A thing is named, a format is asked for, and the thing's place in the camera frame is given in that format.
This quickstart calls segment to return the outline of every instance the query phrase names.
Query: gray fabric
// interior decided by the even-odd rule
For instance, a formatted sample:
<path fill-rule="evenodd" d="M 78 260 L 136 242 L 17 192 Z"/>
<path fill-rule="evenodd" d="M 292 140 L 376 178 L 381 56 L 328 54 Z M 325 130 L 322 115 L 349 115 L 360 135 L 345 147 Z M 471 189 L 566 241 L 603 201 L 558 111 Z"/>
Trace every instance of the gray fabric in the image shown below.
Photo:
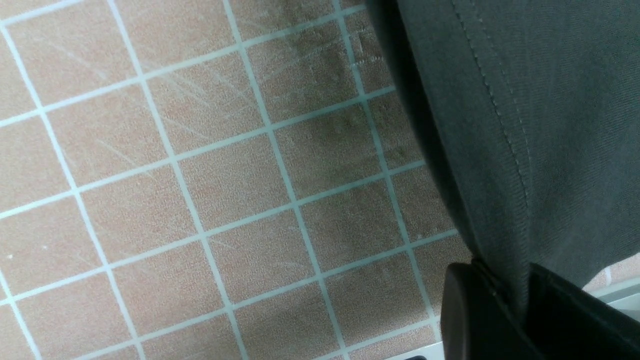
<path fill-rule="evenodd" d="M 640 3 L 398 3 L 465 241 L 514 311 L 530 262 L 583 286 L 639 252 Z"/>

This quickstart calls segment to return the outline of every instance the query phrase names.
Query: stitching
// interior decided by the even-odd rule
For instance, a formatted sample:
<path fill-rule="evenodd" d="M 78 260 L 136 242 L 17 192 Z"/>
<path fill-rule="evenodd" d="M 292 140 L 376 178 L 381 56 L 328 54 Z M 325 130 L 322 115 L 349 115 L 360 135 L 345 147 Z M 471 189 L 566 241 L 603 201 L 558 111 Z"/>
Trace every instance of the stitching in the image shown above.
<path fill-rule="evenodd" d="M 529 139 L 527 138 L 527 132 L 524 129 L 524 123 L 522 122 L 522 117 L 520 116 L 520 109 L 518 108 L 518 103 L 516 101 L 515 94 L 513 93 L 513 87 L 511 86 L 511 83 L 509 82 L 509 77 L 507 76 L 507 73 L 504 71 L 504 67 L 502 66 L 502 62 L 500 61 L 500 58 L 498 57 L 498 52 L 495 50 L 495 48 L 493 46 L 493 42 L 491 40 L 491 37 L 487 33 L 486 26 L 484 25 L 482 17 L 480 17 L 480 14 L 479 14 L 479 12 L 478 12 L 478 10 L 476 8 L 476 2 L 473 1 L 473 0 L 471 0 L 470 2 L 471 2 L 471 6 L 473 6 L 473 8 L 474 8 L 474 12 L 476 13 L 476 19 L 480 23 L 480 27 L 481 27 L 484 35 L 486 36 L 487 42 L 489 43 L 489 47 L 491 48 L 491 51 L 493 51 L 496 59 L 498 59 L 498 66 L 500 67 L 500 72 L 502 73 L 502 79 L 504 80 L 505 84 L 507 84 L 507 89 L 509 89 L 509 93 L 511 94 L 511 100 L 513 101 L 513 106 L 515 106 L 515 108 L 516 108 L 516 114 L 518 115 L 518 122 L 520 123 L 520 130 L 522 130 L 522 136 L 524 137 L 525 148 L 527 149 L 527 162 L 528 162 L 528 167 L 529 167 L 529 173 L 531 174 L 531 150 L 529 149 Z M 530 203 L 529 203 L 530 198 L 529 198 L 529 192 L 527 191 L 527 188 L 524 185 L 524 179 L 522 181 L 522 186 L 524 188 L 524 195 L 525 195 L 525 201 L 526 201 L 526 204 L 527 204 L 527 214 L 528 214 L 528 209 L 529 209 L 529 206 L 530 206 Z"/>
<path fill-rule="evenodd" d="M 487 41 L 489 42 L 489 45 L 491 47 L 491 50 L 493 51 L 494 54 L 497 54 L 495 49 L 493 48 L 493 44 L 491 42 L 491 37 L 489 37 L 489 35 L 486 32 L 486 28 L 484 26 L 484 23 L 482 21 L 482 18 L 480 18 L 478 12 L 477 12 L 477 8 L 476 8 L 476 4 L 475 2 L 473 2 L 473 0 L 470 1 L 471 5 L 474 8 L 474 11 L 476 13 L 476 19 L 478 20 L 478 22 L 480 22 L 482 30 L 484 35 L 486 36 Z M 529 208 L 530 208 L 530 198 L 529 198 L 529 192 L 527 191 L 527 187 L 525 185 L 525 181 L 524 181 L 524 174 L 522 172 L 522 166 L 520 164 L 520 162 L 518 161 L 518 157 L 516 156 L 516 152 L 515 152 L 515 148 L 513 146 L 513 142 L 511 141 L 511 139 L 509 138 L 509 134 L 507 132 L 507 127 L 502 119 L 502 113 L 500 112 L 500 109 L 498 107 L 498 104 L 495 100 L 495 96 L 493 94 L 493 90 L 492 87 L 489 85 L 489 82 L 487 80 L 486 77 L 486 73 L 484 72 L 482 65 L 480 64 L 480 59 L 478 57 L 476 48 L 473 45 L 473 41 L 471 40 L 471 37 L 469 36 L 469 33 L 467 31 L 467 25 L 465 24 L 465 21 L 462 19 L 462 15 L 460 14 L 460 11 L 458 11 L 458 6 L 456 4 L 456 0 L 451 0 L 451 4 L 453 5 L 454 11 L 456 13 L 456 17 L 458 18 L 458 20 L 460 21 L 460 25 L 462 26 L 462 30 L 465 33 L 465 37 L 467 38 L 467 42 L 469 43 L 469 47 L 471 48 L 471 51 L 474 55 L 474 59 L 476 60 L 476 65 L 478 66 L 478 71 L 480 72 L 480 75 L 482 75 L 482 79 L 483 79 L 483 83 L 484 86 L 487 89 L 487 92 L 489 93 L 489 98 L 491 99 L 491 102 L 493 103 L 493 109 L 495 111 L 495 114 L 498 115 L 498 119 L 500 121 L 501 127 L 502 127 L 502 134 L 504 135 L 505 140 L 507 141 L 507 143 L 509 144 L 509 150 L 511 151 L 511 154 L 513 155 L 513 160 L 516 163 L 516 168 L 518 169 L 518 177 L 520 179 L 520 184 L 522 185 L 522 190 L 524 191 L 524 196 L 525 196 L 525 206 L 526 206 L 526 211 L 525 211 L 525 215 L 527 217 L 527 227 L 529 225 Z M 511 93 L 511 99 L 513 100 L 513 104 L 516 107 L 516 113 L 518 114 L 518 121 L 520 123 L 520 129 L 522 130 L 522 134 L 524 135 L 524 139 L 525 139 L 525 147 L 527 148 L 527 160 L 528 160 L 528 165 L 529 165 L 529 171 L 531 171 L 531 152 L 529 150 L 529 141 L 527 139 L 527 133 L 524 130 L 524 125 L 522 122 L 522 118 L 520 116 L 520 110 L 518 109 L 518 104 L 516 102 L 514 93 L 513 93 L 513 89 L 511 88 L 511 85 L 509 84 L 509 81 L 507 80 L 507 75 L 502 67 L 502 63 L 498 60 L 498 65 L 500 67 L 500 71 L 502 72 L 502 76 L 503 79 L 505 80 L 507 87 L 509 88 L 509 92 Z"/>

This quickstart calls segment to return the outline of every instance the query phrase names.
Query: seam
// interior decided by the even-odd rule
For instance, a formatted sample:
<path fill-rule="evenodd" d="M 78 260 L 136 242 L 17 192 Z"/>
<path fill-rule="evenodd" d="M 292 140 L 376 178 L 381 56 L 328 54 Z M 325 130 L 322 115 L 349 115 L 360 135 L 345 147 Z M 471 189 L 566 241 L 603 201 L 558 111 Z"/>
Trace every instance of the seam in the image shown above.
<path fill-rule="evenodd" d="M 500 57 L 498 56 L 498 52 L 495 50 L 494 46 L 493 46 L 493 41 L 491 39 L 491 37 L 489 36 L 487 30 L 486 30 L 486 26 L 484 25 L 484 22 L 482 20 L 482 17 L 480 17 L 480 13 L 477 10 L 476 7 L 476 2 L 474 0 L 470 1 L 471 6 L 473 6 L 474 8 L 474 13 L 476 14 L 476 19 L 478 20 L 478 22 L 480 23 L 480 28 L 482 29 L 485 37 L 486 37 L 486 41 L 489 43 L 489 47 L 491 48 L 491 51 L 493 52 L 493 54 L 496 57 L 496 60 L 498 60 L 498 66 L 500 67 L 500 73 L 502 73 L 502 79 L 504 80 L 505 84 L 507 85 L 507 89 L 509 89 L 509 93 L 511 94 L 511 101 L 513 101 L 513 106 L 516 108 L 516 114 L 518 115 L 518 123 L 520 124 L 520 130 L 522 131 L 522 136 L 524 137 L 524 145 L 525 148 L 527 149 L 527 165 L 529 167 L 529 175 L 531 175 L 531 150 L 529 149 L 529 139 L 527 138 L 527 132 L 524 129 L 524 123 L 522 122 L 522 117 L 520 116 L 520 108 L 518 107 L 518 102 L 516 101 L 516 97 L 515 94 L 513 93 L 513 87 L 511 86 L 511 83 L 509 82 L 509 76 L 507 76 L 507 73 L 504 71 L 504 66 L 502 65 L 502 62 L 500 61 Z M 525 195 L 525 201 L 527 203 L 527 218 L 529 218 L 528 215 L 528 211 L 530 208 L 530 198 L 529 198 L 529 192 L 527 191 L 527 187 L 524 183 L 524 177 L 522 179 L 522 186 L 524 188 L 524 195 Z"/>
<path fill-rule="evenodd" d="M 497 55 L 495 48 L 493 47 L 493 44 L 491 42 L 491 37 L 487 34 L 486 28 L 484 26 L 484 23 L 482 21 L 482 18 L 480 18 L 478 12 L 477 12 L 477 8 L 476 8 L 476 4 L 475 2 L 473 2 L 473 0 L 470 0 L 471 5 L 473 6 L 474 12 L 476 14 L 476 20 L 481 24 L 481 28 L 483 30 L 484 35 L 486 36 L 486 39 L 491 47 L 491 50 L 493 51 L 494 54 Z M 513 141 L 510 139 L 509 137 L 509 133 L 507 132 L 507 127 L 502 119 L 502 113 L 500 112 L 500 108 L 498 107 L 498 103 L 495 100 L 495 96 L 493 94 L 493 90 L 491 85 L 489 85 L 488 79 L 486 77 L 486 73 L 482 68 L 482 65 L 480 64 L 480 59 L 478 56 L 478 53 L 476 51 L 476 48 L 474 47 L 473 41 L 471 40 L 471 37 L 469 36 L 468 30 L 467 30 L 467 25 L 465 24 L 465 21 L 462 19 L 462 15 L 460 14 L 460 11 L 458 10 L 458 5 L 456 4 L 456 0 L 451 0 L 451 4 L 453 5 L 453 9 L 454 12 L 456 13 L 456 17 L 458 18 L 458 21 L 460 22 L 460 25 L 462 27 L 463 32 L 465 33 L 465 37 L 467 38 L 467 42 L 469 44 L 469 48 L 471 49 L 473 55 L 474 55 L 474 59 L 476 61 L 476 65 L 478 68 L 478 71 L 480 72 L 480 75 L 482 76 L 483 79 L 483 83 L 484 86 L 486 87 L 486 90 L 489 94 L 489 98 L 491 99 L 491 102 L 493 104 L 493 110 L 495 112 L 495 114 L 498 116 L 498 120 L 500 121 L 500 126 L 502 128 L 502 134 L 504 135 L 505 140 L 507 141 L 507 143 L 509 144 L 509 150 L 511 151 L 511 155 L 513 156 L 513 160 L 516 163 L 516 168 L 518 170 L 518 178 L 520 179 L 520 184 L 522 185 L 522 190 L 524 192 L 524 196 L 525 196 L 525 215 L 527 218 L 527 228 L 529 227 L 529 211 L 530 211 L 530 198 L 529 198 L 529 192 L 527 191 L 527 186 L 525 184 L 524 181 L 524 174 L 522 172 L 522 165 L 520 164 L 520 161 L 518 161 L 518 157 L 516 156 L 516 152 L 515 152 L 515 147 L 513 145 Z M 522 122 L 522 118 L 520 116 L 520 110 L 518 109 L 518 104 L 516 102 L 514 93 L 513 93 L 513 89 L 511 87 L 511 85 L 509 84 L 509 81 L 507 80 L 507 75 L 504 71 L 504 68 L 502 66 L 502 63 L 500 62 L 500 60 L 498 59 L 498 65 L 500 67 L 500 72 L 502 73 L 502 77 L 505 81 L 505 83 L 507 84 L 507 87 L 509 89 L 509 92 L 511 93 L 511 100 L 513 101 L 513 104 L 515 105 L 516 108 L 516 113 L 518 115 L 518 121 L 520 123 L 520 129 L 522 130 L 522 134 L 524 136 L 524 140 L 525 140 L 525 147 L 527 149 L 527 160 L 528 160 L 528 166 L 529 166 L 529 171 L 531 171 L 531 152 L 529 150 L 529 141 L 527 139 L 527 133 L 525 132 L 524 129 L 524 125 Z"/>

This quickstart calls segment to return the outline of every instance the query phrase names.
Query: scratch mark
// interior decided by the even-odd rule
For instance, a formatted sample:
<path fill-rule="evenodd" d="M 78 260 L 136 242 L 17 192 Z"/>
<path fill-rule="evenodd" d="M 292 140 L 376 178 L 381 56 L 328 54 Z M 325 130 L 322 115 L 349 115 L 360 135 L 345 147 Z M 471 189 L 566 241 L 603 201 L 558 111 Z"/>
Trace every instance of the scratch mark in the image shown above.
<path fill-rule="evenodd" d="M 136 164 L 135 161 L 133 161 L 130 157 L 126 156 L 125 154 L 122 154 L 120 151 L 118 151 L 113 146 L 109 145 L 108 143 L 103 142 L 100 139 L 96 139 L 96 142 L 101 144 L 102 146 L 106 147 L 107 149 L 109 149 L 111 152 L 113 152 L 117 156 L 121 157 L 124 161 L 128 162 L 134 168 L 139 167 L 139 165 Z M 145 174 L 146 176 L 149 176 L 151 179 L 153 179 L 153 180 L 155 180 L 157 182 L 157 179 L 153 175 L 151 175 L 151 173 L 149 173 L 148 171 L 143 172 L 143 174 Z"/>
<path fill-rule="evenodd" d="M 216 244 L 218 244 L 218 245 L 222 245 L 222 246 L 224 246 L 224 247 L 230 248 L 230 249 L 237 250 L 237 247 L 233 247 L 233 246 L 231 246 L 231 245 L 229 245 L 229 244 L 225 244 L 225 243 L 223 243 L 222 241 L 218 241 L 218 240 L 215 240 L 215 239 L 212 239 L 212 238 L 211 238 L 211 239 L 209 239 L 209 241 L 211 241 L 212 243 L 216 243 Z"/>
<path fill-rule="evenodd" d="M 84 66 L 88 70 L 91 70 L 93 73 L 98 75 L 98 77 L 100 77 L 102 80 L 107 80 L 108 77 L 107 77 L 107 74 L 104 71 L 96 69 L 91 63 L 89 63 L 85 59 L 82 59 L 81 57 L 79 57 L 78 55 L 74 54 L 73 52 L 69 51 L 66 47 L 64 47 L 62 45 L 55 44 L 51 40 L 44 39 L 44 38 L 35 38 L 34 40 L 37 41 L 37 42 L 45 42 L 45 41 L 47 41 L 47 44 L 49 44 L 55 50 L 58 50 L 59 52 L 63 53 L 68 58 L 70 58 L 71 60 L 76 61 L 78 64 Z"/>
<path fill-rule="evenodd" d="M 194 134 L 195 136 L 197 136 L 197 137 L 199 137 L 199 138 L 201 138 L 201 139 L 204 139 L 204 140 L 207 140 L 207 141 L 212 140 L 210 137 L 208 137 L 208 136 L 206 136 L 206 135 L 204 135 L 204 134 L 202 134 L 202 133 L 200 133 L 200 132 L 198 132 L 198 131 L 195 131 L 194 129 L 191 129 L 190 127 L 188 127 L 187 125 L 184 125 L 184 124 L 183 124 L 183 123 L 181 123 L 181 122 L 178 122 L 178 121 L 176 121 L 176 120 L 170 119 L 170 118 L 168 118 L 168 117 L 164 117 L 164 116 L 162 116 L 162 115 L 160 116 L 160 118 L 161 118 L 163 121 L 165 121 L 165 122 L 169 122 L 169 123 L 171 123 L 171 124 L 173 124 L 173 125 L 176 125 L 176 126 L 178 126 L 178 127 L 182 128 L 183 130 L 187 131 L 188 133 L 192 133 L 192 134 Z"/>

